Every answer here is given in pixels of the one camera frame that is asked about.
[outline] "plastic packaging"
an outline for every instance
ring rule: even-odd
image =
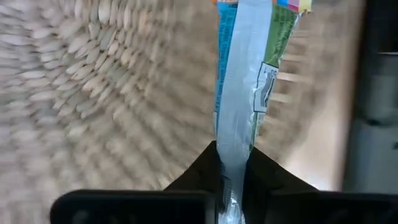
[[[294,25],[311,0],[217,2],[219,62],[214,125],[223,164],[219,223],[244,223],[243,182],[257,129],[268,109],[279,64]]]

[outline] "crinkled plastic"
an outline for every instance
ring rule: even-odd
[[[219,223],[244,223],[242,196],[246,163],[268,109],[279,64],[311,0],[217,2],[219,62],[214,125],[223,164],[224,204]]]

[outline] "green label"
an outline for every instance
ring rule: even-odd
[[[279,68],[279,59],[285,52],[297,17],[298,14],[295,12],[273,4],[267,50],[264,57],[266,64]]]

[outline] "woven basket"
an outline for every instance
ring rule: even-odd
[[[322,98],[346,5],[315,6],[287,47],[256,143],[275,160]],[[214,139],[216,20],[210,0],[1,1],[0,223],[177,178]]]

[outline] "snack wrapper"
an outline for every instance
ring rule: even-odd
[[[218,74],[214,127],[222,162],[225,211],[219,223],[244,223],[246,163],[267,113],[279,64],[312,0],[218,0]]]

